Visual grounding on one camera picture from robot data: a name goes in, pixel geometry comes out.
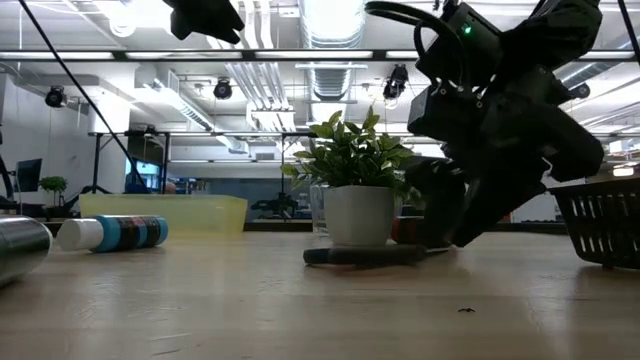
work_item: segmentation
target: potted plant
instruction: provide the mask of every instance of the potted plant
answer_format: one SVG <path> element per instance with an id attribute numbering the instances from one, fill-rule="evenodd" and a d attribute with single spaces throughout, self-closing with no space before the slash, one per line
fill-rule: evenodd
<path id="1" fill-rule="evenodd" d="M 67 190 L 67 180 L 62 176 L 44 177 L 39 183 L 42 190 L 53 193 L 53 207 L 62 206 L 62 193 Z"/>
<path id="2" fill-rule="evenodd" d="M 391 233 L 395 198 L 412 193 L 397 169 L 413 152 L 399 138 L 376 135 L 380 116 L 373 108 L 362 126 L 341 116 L 336 112 L 329 121 L 312 125 L 311 131 L 325 141 L 310 142 L 309 151 L 294 154 L 299 164 L 284 164 L 281 170 L 294 187 L 304 181 L 329 185 L 324 209 L 334 245 L 382 246 Z"/>

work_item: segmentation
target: green leaves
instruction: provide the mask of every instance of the green leaves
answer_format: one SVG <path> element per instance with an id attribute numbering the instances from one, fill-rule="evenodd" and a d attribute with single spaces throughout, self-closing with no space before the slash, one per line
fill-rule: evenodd
<path id="1" fill-rule="evenodd" d="M 389 137 L 389 134 L 387 133 L 382 134 L 379 141 L 380 141 L 380 147 L 383 150 L 391 150 L 394 147 L 396 147 L 398 144 L 400 144 L 400 138 Z"/>
<path id="2" fill-rule="evenodd" d="M 373 113 L 373 106 L 369 107 L 369 111 L 367 112 L 367 118 L 364 120 L 362 124 L 363 130 L 373 129 L 374 126 L 380 121 L 380 115 L 375 115 Z"/>
<path id="3" fill-rule="evenodd" d="M 298 169 L 292 164 L 280 165 L 280 171 L 282 171 L 283 174 L 289 175 L 289 176 L 297 177 L 298 175 L 300 175 L 300 171 L 298 171 Z"/>
<path id="4" fill-rule="evenodd" d="M 352 122 L 348 122 L 345 121 L 344 125 L 347 127 L 347 129 L 349 129 L 349 131 L 351 131 L 354 134 L 360 135 L 362 134 L 362 130 L 358 127 L 358 125 L 352 123 Z"/>
<path id="5" fill-rule="evenodd" d="M 334 127 L 340 121 L 341 116 L 342 110 L 333 113 L 333 115 L 331 115 L 331 117 L 329 118 L 329 126 Z"/>
<path id="6" fill-rule="evenodd" d="M 294 154 L 305 162 L 285 164 L 282 173 L 291 176 L 294 187 L 305 183 L 380 186 L 392 188 L 397 196 L 407 198 L 411 187 L 398 177 L 396 170 L 412 151 L 402 146 L 399 138 L 376 135 L 375 125 L 380 116 L 371 107 L 361 127 L 341 121 L 341 117 L 342 113 L 336 112 L 328 121 L 310 126 L 311 131 L 327 141 L 311 139 L 308 151 Z"/>
<path id="7" fill-rule="evenodd" d="M 63 192 L 67 189 L 67 180 L 62 176 L 43 177 L 38 185 L 46 192 Z"/>
<path id="8" fill-rule="evenodd" d="M 309 126 L 309 130 L 313 131 L 313 133 L 318 135 L 319 138 L 322 138 L 322 139 L 333 138 L 333 128 L 329 126 L 329 124 L 311 125 Z"/>
<path id="9" fill-rule="evenodd" d="M 298 151 L 293 153 L 293 156 L 299 158 L 299 159 L 313 159 L 313 154 L 311 154 L 308 151 Z"/>

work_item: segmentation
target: black robotic arm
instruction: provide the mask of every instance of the black robotic arm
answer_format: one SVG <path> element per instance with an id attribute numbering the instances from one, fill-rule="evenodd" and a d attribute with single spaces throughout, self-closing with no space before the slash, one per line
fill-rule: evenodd
<path id="1" fill-rule="evenodd" d="M 600 142 L 558 106 L 574 95 L 553 70 L 587 53 L 602 14 L 596 0 L 541 1 L 501 32 L 467 3 L 448 0 L 439 19 L 397 3 L 367 3 L 370 14 L 415 26 L 416 68 L 431 85 L 411 104 L 408 130 L 444 143 L 448 159 L 407 170 L 427 200 L 425 243 L 465 246 L 558 181 L 594 175 Z M 423 48 L 421 30 L 439 36 Z"/>

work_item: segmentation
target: yellow plastic container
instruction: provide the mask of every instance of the yellow plastic container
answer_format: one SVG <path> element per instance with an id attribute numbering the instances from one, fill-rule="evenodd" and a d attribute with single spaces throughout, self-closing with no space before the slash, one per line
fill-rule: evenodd
<path id="1" fill-rule="evenodd" d="M 242 233 L 247 200 L 225 195 L 80 196 L 82 217 L 94 215 L 160 215 L 171 238 Z"/>

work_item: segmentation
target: dark tool handle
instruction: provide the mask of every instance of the dark tool handle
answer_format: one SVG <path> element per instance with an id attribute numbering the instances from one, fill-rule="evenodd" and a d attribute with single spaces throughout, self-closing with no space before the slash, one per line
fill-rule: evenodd
<path id="1" fill-rule="evenodd" d="M 421 245 L 390 245 L 363 248 L 309 249 L 303 253 L 304 261 L 311 265 L 407 265 L 417 263 L 428 255 Z"/>

